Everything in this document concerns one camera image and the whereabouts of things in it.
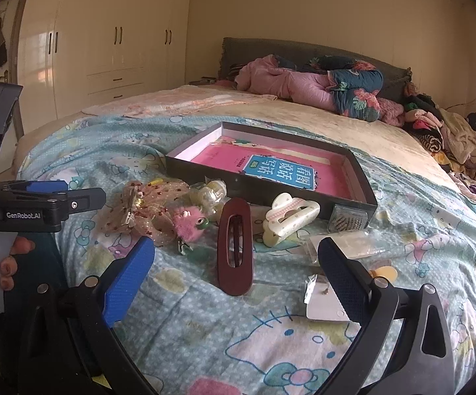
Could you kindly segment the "person's left hand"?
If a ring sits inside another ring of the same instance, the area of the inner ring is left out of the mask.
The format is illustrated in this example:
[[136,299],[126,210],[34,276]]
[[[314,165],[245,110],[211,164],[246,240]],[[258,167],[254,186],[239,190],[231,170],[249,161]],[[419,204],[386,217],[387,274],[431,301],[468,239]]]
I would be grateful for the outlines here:
[[4,292],[14,287],[13,275],[17,272],[16,255],[28,254],[35,248],[35,243],[22,236],[18,236],[11,246],[10,254],[0,263],[0,287]]

